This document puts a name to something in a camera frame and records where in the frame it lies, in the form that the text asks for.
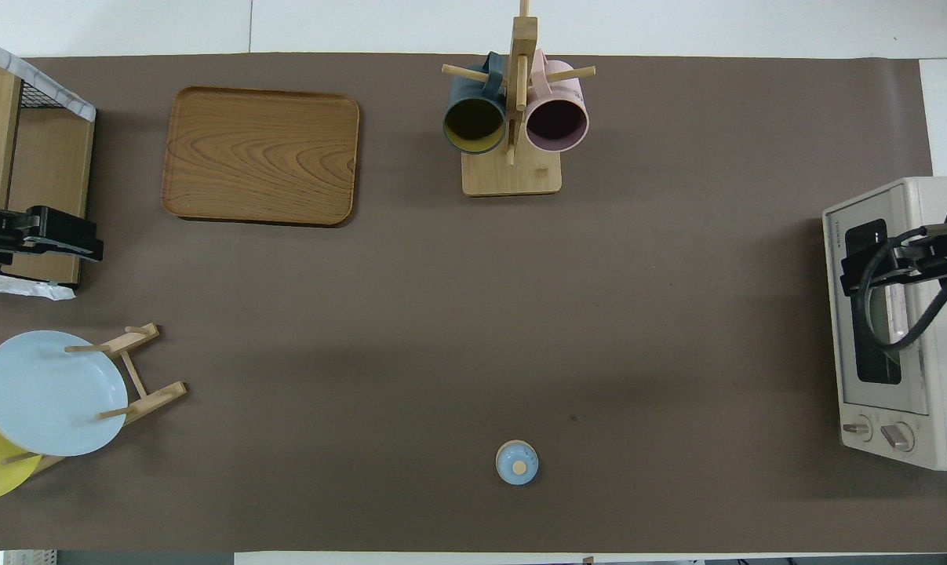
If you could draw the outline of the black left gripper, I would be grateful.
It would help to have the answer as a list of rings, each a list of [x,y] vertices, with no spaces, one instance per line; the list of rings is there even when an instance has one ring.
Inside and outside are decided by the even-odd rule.
[[[101,262],[104,241],[97,238],[97,225],[49,206],[32,206],[25,212],[3,210],[3,226],[19,241],[48,243],[50,253],[71,255],[81,260]],[[0,239],[0,265],[11,265],[19,249],[16,239]]]

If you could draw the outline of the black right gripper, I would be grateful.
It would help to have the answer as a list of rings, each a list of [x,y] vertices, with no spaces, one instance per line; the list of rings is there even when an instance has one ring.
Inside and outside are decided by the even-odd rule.
[[[914,285],[924,278],[947,276],[947,235],[928,235],[900,244],[893,251],[899,264],[883,272],[883,286]]]

